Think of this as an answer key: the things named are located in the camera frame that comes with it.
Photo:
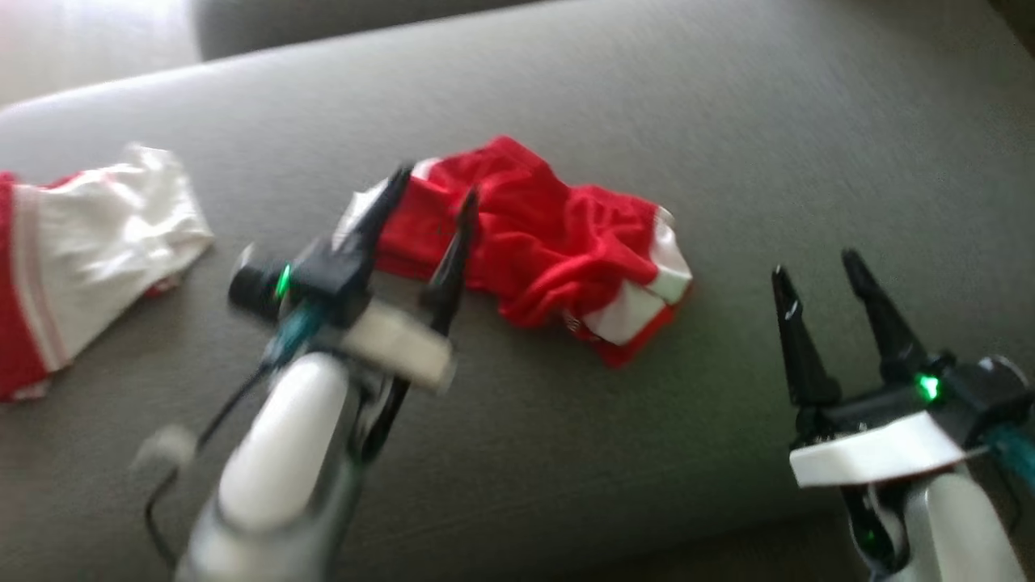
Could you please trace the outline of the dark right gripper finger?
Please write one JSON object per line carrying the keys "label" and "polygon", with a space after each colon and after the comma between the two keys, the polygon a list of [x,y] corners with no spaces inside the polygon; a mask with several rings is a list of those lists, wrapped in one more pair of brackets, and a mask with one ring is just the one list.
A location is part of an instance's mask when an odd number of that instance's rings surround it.
{"label": "dark right gripper finger", "polygon": [[814,346],[805,325],[805,305],[800,301],[786,268],[774,268],[772,288],[788,397],[798,407],[835,405],[842,398],[838,381],[830,376]]}
{"label": "dark right gripper finger", "polygon": [[854,248],[840,255],[851,291],[865,308],[879,355],[879,370],[887,383],[917,384],[927,371],[927,348],[914,334],[898,307],[873,275]]}

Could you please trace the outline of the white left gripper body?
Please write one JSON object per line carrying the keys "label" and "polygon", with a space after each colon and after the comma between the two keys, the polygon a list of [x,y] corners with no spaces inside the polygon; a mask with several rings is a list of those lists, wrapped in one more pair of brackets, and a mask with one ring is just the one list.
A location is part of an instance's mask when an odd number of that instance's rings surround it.
{"label": "white left gripper body", "polygon": [[444,310],[434,310],[425,321],[387,303],[372,303],[344,334],[341,347],[360,373],[359,412],[350,440],[356,460],[372,462],[383,449],[410,390],[450,390],[452,320],[454,314]]}

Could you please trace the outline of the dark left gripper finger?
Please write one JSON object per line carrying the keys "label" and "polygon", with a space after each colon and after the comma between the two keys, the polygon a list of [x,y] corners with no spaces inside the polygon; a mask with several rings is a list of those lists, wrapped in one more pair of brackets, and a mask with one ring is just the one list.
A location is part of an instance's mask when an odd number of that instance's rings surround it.
{"label": "dark left gripper finger", "polygon": [[352,195],[334,229],[334,258],[376,255],[378,240],[409,188],[413,169],[413,163],[403,163],[371,190]]}
{"label": "dark left gripper finger", "polygon": [[466,273],[479,229],[479,192],[470,190],[463,199],[456,229],[436,272],[420,294],[420,308],[428,315],[428,327],[437,334],[448,334],[466,286]]}

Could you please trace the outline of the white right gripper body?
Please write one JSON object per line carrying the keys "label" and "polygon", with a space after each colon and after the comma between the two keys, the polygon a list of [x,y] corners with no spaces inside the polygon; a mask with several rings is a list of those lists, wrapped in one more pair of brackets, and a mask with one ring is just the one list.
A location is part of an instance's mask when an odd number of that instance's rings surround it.
{"label": "white right gripper body", "polygon": [[835,487],[873,575],[971,572],[969,453],[953,437],[971,409],[965,377],[924,377],[849,403],[859,431],[792,449],[799,487]]}

